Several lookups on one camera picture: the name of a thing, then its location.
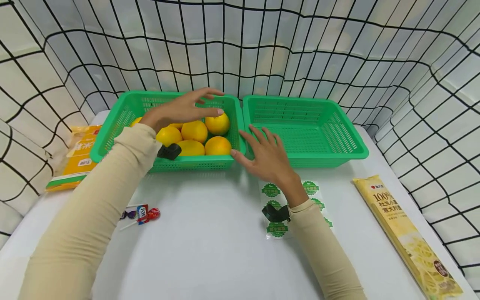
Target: white tablecloth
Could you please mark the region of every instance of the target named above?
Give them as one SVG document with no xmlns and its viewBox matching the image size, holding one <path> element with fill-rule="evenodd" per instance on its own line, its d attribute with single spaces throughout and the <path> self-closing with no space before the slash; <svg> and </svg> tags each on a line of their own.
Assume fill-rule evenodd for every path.
<svg viewBox="0 0 480 300">
<path fill-rule="evenodd" d="M 96 122 L 104 117 L 100 114 Z M 368 299 L 424 298 L 351 183 L 374 174 L 380 174 L 463 288 L 460 299 L 476 299 L 370 137 L 357 129 L 370 150 L 367 159 L 297 172 L 320 183 L 335 234 Z M 0 251 L 2 299 L 16 299 L 28 257 L 70 193 L 43 196 Z M 139 203 L 158 207 L 161 218 L 124 231 L 118 229 L 129 221 L 119 223 L 97 273 L 94 299 L 322 299 L 295 239 L 266 239 L 258 181 L 239 166 L 149 174 L 132 197 L 131 204 Z"/>
</svg>

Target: spaghetti package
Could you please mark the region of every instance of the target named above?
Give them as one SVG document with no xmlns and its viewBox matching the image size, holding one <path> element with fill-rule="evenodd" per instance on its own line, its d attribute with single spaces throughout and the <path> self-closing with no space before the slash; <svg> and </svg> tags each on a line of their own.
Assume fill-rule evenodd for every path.
<svg viewBox="0 0 480 300">
<path fill-rule="evenodd" d="M 462 288 L 433 253 L 378 175 L 353 182 L 427 299 L 454 299 Z"/>
<path fill-rule="evenodd" d="M 72 148 L 62 162 L 60 172 L 54 174 L 48 183 L 47 192 L 74 189 L 93 170 L 96 163 L 90 159 L 90 150 L 100 127 L 101 125 L 72 127 Z"/>
</svg>

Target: green plastic basket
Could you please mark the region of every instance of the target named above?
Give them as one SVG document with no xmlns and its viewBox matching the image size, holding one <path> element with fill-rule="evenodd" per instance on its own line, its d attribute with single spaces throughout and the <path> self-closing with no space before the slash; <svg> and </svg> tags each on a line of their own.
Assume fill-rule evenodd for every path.
<svg viewBox="0 0 480 300">
<path fill-rule="evenodd" d="M 100 162 L 113 146 L 113 139 L 124 127 L 138 117 L 143 116 L 149 109 L 159 104 L 169 102 L 184 93 L 129 91 L 123 93 L 108 114 L 95 143 L 90 152 L 93 161 Z M 245 142 L 239 135 L 239 129 L 244 130 L 243 116 L 239 100 L 230 95 L 215 96 L 199 107 L 222 108 L 230 119 L 230 130 L 225 137 L 232 144 L 233 149 L 246 152 Z M 228 169 L 234 162 L 230 155 L 211 156 L 179 156 L 175 160 L 157 158 L 150 172 L 180 171 L 180 170 L 223 170 Z"/>
<path fill-rule="evenodd" d="M 353 124 L 331 100 L 246 96 L 243 119 L 246 127 L 266 127 L 278 134 L 294 168 L 335 168 L 369 154 Z"/>
</svg>

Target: wrist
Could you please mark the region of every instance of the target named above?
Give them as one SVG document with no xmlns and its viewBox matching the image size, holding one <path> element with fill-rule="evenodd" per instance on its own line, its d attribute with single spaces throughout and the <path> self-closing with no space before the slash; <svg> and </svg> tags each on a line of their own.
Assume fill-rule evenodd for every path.
<svg viewBox="0 0 480 300">
<path fill-rule="evenodd" d="M 291 172 L 280 174 L 275 180 L 275 185 L 283 191 L 298 182 L 301 183 L 300 176 L 292 170 Z"/>
<path fill-rule="evenodd" d="M 282 190 L 290 208 L 297 207 L 309 199 L 300 176 L 292 171 L 279 178 L 277 186 Z"/>
<path fill-rule="evenodd" d="M 163 116 L 158 116 L 158 115 L 155 116 L 155 115 L 147 115 L 147 114 L 145 114 L 145 116 L 140 120 L 139 123 L 142 123 L 151 127 L 155 131 L 155 133 L 158 133 L 160 129 L 170 125 L 170 123 L 168 122 L 168 119 Z"/>
</svg>

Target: pasta package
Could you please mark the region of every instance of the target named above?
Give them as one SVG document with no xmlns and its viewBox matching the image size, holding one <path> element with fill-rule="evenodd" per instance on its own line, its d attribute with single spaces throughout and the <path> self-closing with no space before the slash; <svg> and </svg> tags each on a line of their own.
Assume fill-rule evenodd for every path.
<svg viewBox="0 0 480 300">
<path fill-rule="evenodd" d="M 378 175 L 353 182 L 423 293 L 430 300 L 463 293 Z"/>
</svg>

